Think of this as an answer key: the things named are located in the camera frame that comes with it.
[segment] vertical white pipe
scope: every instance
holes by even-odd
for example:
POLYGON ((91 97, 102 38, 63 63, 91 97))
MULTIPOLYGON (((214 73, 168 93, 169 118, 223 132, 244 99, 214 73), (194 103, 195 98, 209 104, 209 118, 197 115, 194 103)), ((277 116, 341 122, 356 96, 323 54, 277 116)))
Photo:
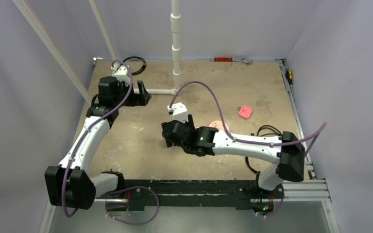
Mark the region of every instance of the vertical white pipe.
POLYGON ((108 47, 109 53, 111 54, 112 60, 117 59, 117 55, 115 54, 114 47, 112 46, 111 38, 108 35, 108 31, 106 30, 105 24, 103 23, 102 16, 99 13, 98 6, 95 0, 89 0, 89 4, 91 5, 92 11, 95 15, 95 19, 98 22, 99 28, 101 29, 102 36, 105 40, 106 46, 108 47))
POLYGON ((172 13, 171 13, 171 29, 172 29, 172 59, 174 62, 173 79, 174 90, 179 89, 179 82, 181 78, 181 70, 179 63, 181 61, 181 46, 179 32, 181 31, 181 14, 179 12, 179 1, 171 0, 172 13))
POLYGON ((48 48, 49 52, 51 52, 52 56, 56 59, 59 63, 61 68, 67 74, 69 79, 78 89, 79 93, 83 96, 85 101, 91 104, 91 97, 89 96, 88 91, 86 90, 85 86, 82 84, 81 80, 78 78, 78 75, 75 73, 73 68, 70 66, 62 52, 58 49, 55 42, 50 37, 49 33, 44 28, 41 21, 35 15, 35 12, 32 10, 30 5, 27 3, 26 0, 13 0, 14 4, 17 6, 19 11, 23 14, 25 19, 31 25, 31 27, 35 30, 36 34, 38 34, 39 38, 48 48))

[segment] pink charger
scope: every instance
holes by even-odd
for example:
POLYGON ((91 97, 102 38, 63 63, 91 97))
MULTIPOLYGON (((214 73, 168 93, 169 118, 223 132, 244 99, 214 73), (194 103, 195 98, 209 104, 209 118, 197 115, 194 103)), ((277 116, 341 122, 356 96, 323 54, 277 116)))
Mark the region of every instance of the pink charger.
POLYGON ((238 108, 238 114, 243 118, 249 118, 252 113, 252 108, 248 107, 247 105, 243 105, 242 107, 238 108))

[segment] adjustable wrench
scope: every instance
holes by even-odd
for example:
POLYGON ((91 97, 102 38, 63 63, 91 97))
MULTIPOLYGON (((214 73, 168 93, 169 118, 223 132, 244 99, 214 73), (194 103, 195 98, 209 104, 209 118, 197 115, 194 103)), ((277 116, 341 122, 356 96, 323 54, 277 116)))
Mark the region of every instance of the adjustable wrench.
POLYGON ((211 58, 209 61, 211 62, 241 62, 247 65, 252 63, 252 60, 247 60, 245 57, 241 57, 241 58, 216 57, 216 58, 211 58))

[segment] pink round object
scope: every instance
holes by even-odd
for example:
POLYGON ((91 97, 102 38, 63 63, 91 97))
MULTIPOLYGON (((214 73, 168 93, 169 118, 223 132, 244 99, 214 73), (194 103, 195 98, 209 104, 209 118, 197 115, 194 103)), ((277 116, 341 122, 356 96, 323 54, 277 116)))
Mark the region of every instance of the pink round object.
POLYGON ((222 126, 222 121, 220 120, 213 121, 211 124, 209 124, 209 127, 214 127, 219 130, 224 130, 224 127, 222 126))

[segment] gray floor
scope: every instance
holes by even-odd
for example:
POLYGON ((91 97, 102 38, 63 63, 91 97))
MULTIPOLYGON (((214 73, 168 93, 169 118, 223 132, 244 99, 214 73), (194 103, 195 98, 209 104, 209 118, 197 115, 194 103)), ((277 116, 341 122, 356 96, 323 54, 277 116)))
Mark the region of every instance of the gray floor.
MULTIPOLYGON (((136 69, 138 63, 130 63, 136 69)), ((146 70, 135 76, 147 88, 172 88, 172 62, 148 62, 146 70)), ((182 83, 199 80, 209 85, 220 101, 228 127, 233 133, 250 134, 264 124, 296 134, 296 124, 277 63, 182 62, 182 83), (238 115, 237 107, 248 105, 253 113, 249 119, 238 115)), ((98 81, 111 75, 110 62, 98 62, 89 92, 98 93, 98 81)), ((161 123, 170 121, 166 106, 172 96, 153 95, 146 107, 123 107, 112 129, 101 142, 92 161, 90 177, 113 169, 126 179, 254 179, 245 166, 244 157, 217 155, 197 157, 181 148, 166 148, 161 136, 161 123)), ((198 84, 182 91, 181 101, 194 117, 196 126, 207 126, 219 120, 210 93, 198 84)), ((85 105, 78 130, 85 119, 85 105)), ((250 159, 257 170, 269 163, 250 159)))

